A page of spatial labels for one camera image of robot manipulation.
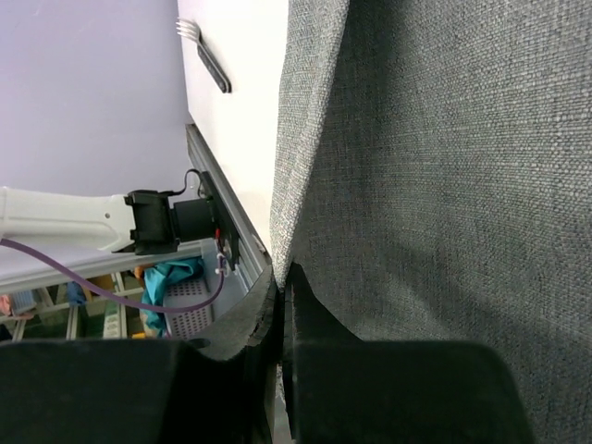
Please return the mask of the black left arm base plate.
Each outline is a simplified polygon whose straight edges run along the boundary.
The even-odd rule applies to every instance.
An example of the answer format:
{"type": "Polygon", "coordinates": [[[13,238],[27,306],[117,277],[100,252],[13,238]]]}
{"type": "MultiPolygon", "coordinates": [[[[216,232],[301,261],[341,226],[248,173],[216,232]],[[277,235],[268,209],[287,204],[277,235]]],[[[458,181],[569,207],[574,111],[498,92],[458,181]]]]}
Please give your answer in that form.
{"type": "Polygon", "coordinates": [[[189,169],[184,184],[189,184],[189,175],[196,176],[195,191],[198,197],[181,203],[187,210],[178,210],[179,225],[184,229],[182,242],[215,239],[218,250],[225,256],[229,268],[234,271],[239,262],[240,234],[221,190],[208,171],[189,169]]]}

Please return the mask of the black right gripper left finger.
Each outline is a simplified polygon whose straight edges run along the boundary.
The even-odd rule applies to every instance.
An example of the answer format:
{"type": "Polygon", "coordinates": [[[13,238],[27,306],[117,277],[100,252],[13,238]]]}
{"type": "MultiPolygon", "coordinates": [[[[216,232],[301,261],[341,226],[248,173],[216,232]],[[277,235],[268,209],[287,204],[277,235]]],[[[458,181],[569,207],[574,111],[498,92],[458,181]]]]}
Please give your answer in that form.
{"type": "Polygon", "coordinates": [[[270,269],[195,339],[24,340],[1,348],[5,443],[269,443],[270,269]]]}

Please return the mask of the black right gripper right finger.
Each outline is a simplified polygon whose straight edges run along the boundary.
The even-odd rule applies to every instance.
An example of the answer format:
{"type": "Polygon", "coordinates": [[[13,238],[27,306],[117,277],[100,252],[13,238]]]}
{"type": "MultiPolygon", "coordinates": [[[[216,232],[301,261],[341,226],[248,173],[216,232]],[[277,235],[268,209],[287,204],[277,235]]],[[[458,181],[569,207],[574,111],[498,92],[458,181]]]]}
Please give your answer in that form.
{"type": "Polygon", "coordinates": [[[298,443],[531,443],[511,372],[466,341],[364,341],[315,297],[284,290],[283,382],[298,443]]]}

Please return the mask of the grey cloth napkin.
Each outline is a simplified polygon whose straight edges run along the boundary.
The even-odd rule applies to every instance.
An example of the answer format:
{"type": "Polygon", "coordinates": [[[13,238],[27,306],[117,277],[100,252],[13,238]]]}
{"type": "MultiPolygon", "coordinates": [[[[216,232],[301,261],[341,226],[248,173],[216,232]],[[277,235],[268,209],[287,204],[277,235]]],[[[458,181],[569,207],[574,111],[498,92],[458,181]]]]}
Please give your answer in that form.
{"type": "Polygon", "coordinates": [[[292,1],[270,217],[364,339],[469,339],[591,439],[591,5],[292,1]]]}

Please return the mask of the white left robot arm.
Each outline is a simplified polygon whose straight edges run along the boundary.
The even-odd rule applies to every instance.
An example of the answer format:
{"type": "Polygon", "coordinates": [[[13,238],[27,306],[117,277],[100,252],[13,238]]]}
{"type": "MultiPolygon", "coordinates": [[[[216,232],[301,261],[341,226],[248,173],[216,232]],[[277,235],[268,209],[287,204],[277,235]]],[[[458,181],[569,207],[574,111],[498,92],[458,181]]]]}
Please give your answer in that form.
{"type": "Polygon", "coordinates": [[[27,245],[67,244],[109,253],[155,255],[212,238],[211,198],[171,203],[169,191],[85,197],[1,189],[1,238],[27,245]]]}

